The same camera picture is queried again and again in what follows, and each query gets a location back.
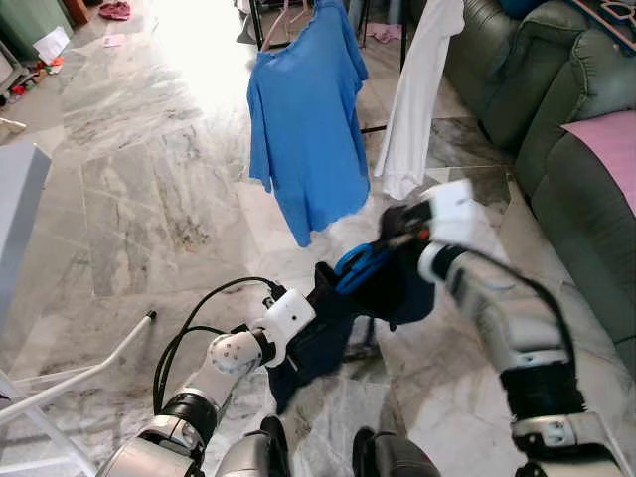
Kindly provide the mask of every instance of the black cable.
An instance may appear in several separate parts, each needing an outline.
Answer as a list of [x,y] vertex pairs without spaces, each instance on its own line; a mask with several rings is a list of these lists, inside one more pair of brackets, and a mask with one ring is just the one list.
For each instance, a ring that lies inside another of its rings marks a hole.
[[[264,284],[266,284],[271,293],[272,293],[272,297],[274,299],[278,299],[279,296],[273,296],[274,294],[280,295],[281,290],[284,290],[284,288],[282,288],[280,285],[277,285],[276,283],[274,283],[271,280],[268,280],[266,278],[262,278],[260,276],[247,276],[244,278],[237,278],[235,280],[229,281],[227,283],[224,283],[223,285],[215,288],[214,290],[212,290],[210,293],[208,293],[206,296],[204,296],[201,300],[199,300],[199,303],[197,303],[197,305],[193,308],[193,310],[190,312],[190,315],[188,316],[188,318],[186,319],[186,321],[184,322],[183,326],[181,327],[181,330],[179,331],[179,333],[177,333],[177,335],[175,335],[175,337],[170,341],[170,343],[168,344],[168,346],[166,347],[166,349],[164,350],[164,352],[161,355],[161,358],[159,360],[159,363],[157,364],[157,368],[155,369],[155,376],[153,379],[153,409],[155,414],[158,414],[159,411],[161,410],[161,407],[163,406],[163,397],[166,391],[166,383],[168,381],[168,376],[170,374],[170,368],[172,367],[172,362],[174,360],[175,355],[177,354],[177,350],[179,349],[179,345],[181,344],[181,340],[183,339],[183,337],[189,333],[189,330],[194,330],[199,329],[199,327],[193,327],[190,328],[190,323],[192,323],[192,320],[195,318],[195,316],[197,315],[197,313],[199,313],[199,310],[201,310],[201,307],[213,296],[215,296],[218,293],[221,293],[222,291],[226,290],[227,288],[230,288],[231,286],[237,285],[239,283],[244,283],[247,281],[260,281]],[[217,332],[219,334],[224,334],[224,332],[220,331],[220,330],[215,330],[214,332]]]
[[569,333],[569,327],[567,326],[567,323],[565,322],[565,318],[563,317],[563,314],[560,311],[560,306],[558,305],[557,300],[547,288],[545,288],[542,284],[540,284],[536,280],[526,277],[524,274],[522,274],[520,271],[516,270],[512,266],[496,258],[493,258],[492,256],[489,256],[483,251],[479,251],[475,248],[471,248],[463,244],[451,243],[451,242],[447,242],[443,240],[433,240],[433,242],[438,243],[440,245],[458,247],[460,249],[464,249],[470,253],[473,253],[479,256],[480,258],[483,258],[486,261],[489,261],[490,263],[498,266],[504,271],[510,273],[515,278],[522,281],[525,285],[532,288],[535,291],[535,293],[537,293],[539,298],[541,298],[544,301],[544,303],[546,303],[546,305],[550,308],[550,310],[554,313],[556,317],[556,325],[558,326],[558,329],[560,330],[560,333],[563,336],[563,340],[565,343],[565,350],[569,354],[569,360],[570,360],[570,365],[572,367],[572,371],[574,372],[574,375],[576,376],[576,357],[574,355],[574,343],[573,343],[571,334]]

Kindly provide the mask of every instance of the dark blue cloth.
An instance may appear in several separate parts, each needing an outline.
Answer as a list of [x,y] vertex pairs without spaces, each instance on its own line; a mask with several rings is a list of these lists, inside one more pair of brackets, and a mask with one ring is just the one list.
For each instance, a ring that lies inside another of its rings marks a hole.
[[523,20],[526,15],[548,0],[499,0],[506,15],[516,20]]
[[316,0],[298,39],[259,53],[247,101],[249,177],[274,194],[296,241],[310,243],[369,194],[356,95],[368,77],[340,0]]

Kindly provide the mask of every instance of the clothing rack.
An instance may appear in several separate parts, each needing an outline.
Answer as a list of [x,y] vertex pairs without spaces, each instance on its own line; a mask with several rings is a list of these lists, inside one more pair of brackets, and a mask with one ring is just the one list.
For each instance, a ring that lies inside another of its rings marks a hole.
[[[360,36],[360,31],[363,30],[363,39],[362,39],[362,48],[364,48],[367,44],[367,25],[369,24],[369,13],[371,12],[371,1],[372,0],[364,0],[362,15],[360,16],[360,23],[358,24],[358,36]],[[401,1],[400,8],[400,19],[401,19],[401,37],[399,43],[399,71],[401,72],[404,67],[404,62],[406,61],[406,35],[407,35],[407,16],[406,16],[406,2],[404,0]],[[257,0],[249,0],[249,10],[251,15],[251,21],[254,25],[254,35],[256,36],[256,45],[260,50],[262,48],[263,42],[263,33],[262,33],[262,24],[260,23],[260,12],[258,11]],[[289,46],[290,42],[283,43],[275,43],[270,45],[270,48],[285,48]],[[384,131],[387,129],[387,125],[383,124],[381,126],[373,126],[373,127],[365,127],[360,130],[363,134],[369,134],[372,132]]]

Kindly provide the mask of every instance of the robotic hand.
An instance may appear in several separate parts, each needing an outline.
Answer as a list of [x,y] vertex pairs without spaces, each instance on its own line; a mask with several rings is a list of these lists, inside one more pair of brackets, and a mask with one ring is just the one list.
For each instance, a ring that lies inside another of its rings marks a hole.
[[[633,477],[601,418],[585,411],[576,387],[571,338],[552,296],[507,265],[449,243],[469,238],[466,224],[473,216],[472,207],[467,182],[432,188],[420,204],[389,210],[383,218],[381,238],[369,244],[368,250],[383,254],[408,249],[418,275],[444,286],[462,315],[475,324],[508,396],[514,416],[513,440],[529,458],[517,471],[518,477],[574,473]],[[368,262],[375,271],[381,269],[377,260]],[[361,277],[367,278],[356,264],[351,268],[356,275],[347,280],[350,288],[351,283],[363,283]],[[293,371],[293,361],[290,364],[286,358],[297,350],[299,339],[307,341],[310,330],[314,339],[322,333],[315,326],[318,320],[312,323],[319,309],[315,298],[308,301],[289,290],[267,302],[264,317],[249,331],[214,340],[199,371],[147,427],[115,452],[98,475],[203,476],[205,448],[239,380],[260,365],[277,370],[286,364]],[[271,473],[267,467],[271,449],[263,439],[249,435],[240,441],[217,475],[286,475]]]

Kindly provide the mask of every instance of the slipper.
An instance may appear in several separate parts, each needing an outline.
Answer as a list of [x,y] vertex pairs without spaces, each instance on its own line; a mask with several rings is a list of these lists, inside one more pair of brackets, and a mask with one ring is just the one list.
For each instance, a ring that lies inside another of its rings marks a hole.
[[99,16],[108,20],[128,20],[130,18],[130,5],[128,2],[105,3],[99,7]]

